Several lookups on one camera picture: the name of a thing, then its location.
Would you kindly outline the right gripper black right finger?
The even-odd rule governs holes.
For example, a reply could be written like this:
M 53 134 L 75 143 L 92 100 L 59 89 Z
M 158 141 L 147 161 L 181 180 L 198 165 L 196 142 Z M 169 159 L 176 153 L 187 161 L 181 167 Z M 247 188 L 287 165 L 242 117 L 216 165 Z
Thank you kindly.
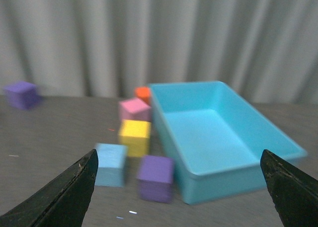
M 316 227 L 318 181 L 269 150 L 260 167 L 283 226 Z

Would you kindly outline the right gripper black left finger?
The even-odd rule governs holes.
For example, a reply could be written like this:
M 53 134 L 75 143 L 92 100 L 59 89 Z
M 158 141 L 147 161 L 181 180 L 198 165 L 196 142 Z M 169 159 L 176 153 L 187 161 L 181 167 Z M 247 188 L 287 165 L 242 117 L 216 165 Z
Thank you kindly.
M 92 149 L 43 188 L 0 217 L 2 227 L 80 227 L 98 168 Z

